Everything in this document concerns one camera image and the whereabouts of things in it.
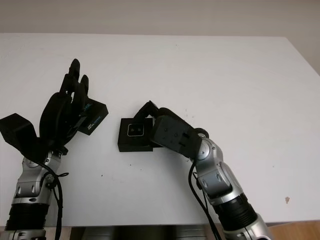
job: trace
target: ribbed black cylinder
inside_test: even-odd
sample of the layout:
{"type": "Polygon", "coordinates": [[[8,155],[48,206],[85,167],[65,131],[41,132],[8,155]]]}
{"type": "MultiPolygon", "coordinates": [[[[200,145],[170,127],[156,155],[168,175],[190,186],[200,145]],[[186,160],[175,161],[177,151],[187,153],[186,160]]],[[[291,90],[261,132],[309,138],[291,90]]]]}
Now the ribbed black cylinder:
{"type": "Polygon", "coordinates": [[[213,208],[226,231],[245,228],[258,218],[244,193],[213,208]]]}
{"type": "Polygon", "coordinates": [[[49,205],[41,203],[12,204],[6,231],[43,229],[49,205]]]}

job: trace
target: wooden floor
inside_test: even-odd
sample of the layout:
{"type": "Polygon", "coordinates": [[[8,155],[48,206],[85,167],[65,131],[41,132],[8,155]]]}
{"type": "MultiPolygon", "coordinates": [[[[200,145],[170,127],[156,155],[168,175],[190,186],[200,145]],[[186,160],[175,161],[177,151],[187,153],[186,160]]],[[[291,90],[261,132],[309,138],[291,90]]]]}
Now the wooden floor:
{"type": "Polygon", "coordinates": [[[320,240],[320,221],[288,223],[269,229],[275,240],[320,240]]]}

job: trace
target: small black box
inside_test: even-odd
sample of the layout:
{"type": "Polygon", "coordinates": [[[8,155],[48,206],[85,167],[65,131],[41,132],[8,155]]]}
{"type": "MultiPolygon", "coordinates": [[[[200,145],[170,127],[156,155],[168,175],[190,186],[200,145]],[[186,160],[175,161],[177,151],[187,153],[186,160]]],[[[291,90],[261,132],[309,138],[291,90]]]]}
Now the small black box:
{"type": "Polygon", "coordinates": [[[79,127],[79,132],[90,135],[108,115],[107,106],[93,99],[88,99],[88,103],[84,107],[87,117],[79,127]]]}
{"type": "Polygon", "coordinates": [[[118,148],[120,152],[152,152],[149,140],[153,128],[153,119],[144,118],[135,122],[133,118],[121,118],[118,148]]]}

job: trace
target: metal arm segment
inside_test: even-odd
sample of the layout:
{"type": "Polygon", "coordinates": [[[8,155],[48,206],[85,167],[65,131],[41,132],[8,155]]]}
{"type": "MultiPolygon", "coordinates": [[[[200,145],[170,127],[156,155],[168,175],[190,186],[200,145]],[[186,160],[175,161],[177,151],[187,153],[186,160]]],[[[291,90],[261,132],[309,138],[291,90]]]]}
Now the metal arm segment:
{"type": "Polygon", "coordinates": [[[271,240],[267,225],[248,203],[239,182],[223,162],[222,150],[202,136],[195,159],[197,180],[218,214],[227,240],[271,240]]]}
{"type": "MultiPolygon", "coordinates": [[[[44,164],[56,172],[60,163],[60,156],[49,152],[44,164]]],[[[52,195],[49,184],[52,184],[54,179],[46,169],[25,157],[22,169],[16,184],[10,217],[0,240],[45,240],[46,231],[43,228],[52,195]]]]}

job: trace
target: white wall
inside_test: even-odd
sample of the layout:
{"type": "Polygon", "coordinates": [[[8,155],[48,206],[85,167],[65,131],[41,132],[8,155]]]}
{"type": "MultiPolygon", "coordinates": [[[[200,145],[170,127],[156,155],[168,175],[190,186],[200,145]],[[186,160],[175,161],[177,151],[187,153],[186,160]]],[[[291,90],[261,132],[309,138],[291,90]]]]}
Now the white wall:
{"type": "Polygon", "coordinates": [[[320,1],[0,0],[0,33],[282,36],[320,73],[320,1]]]}

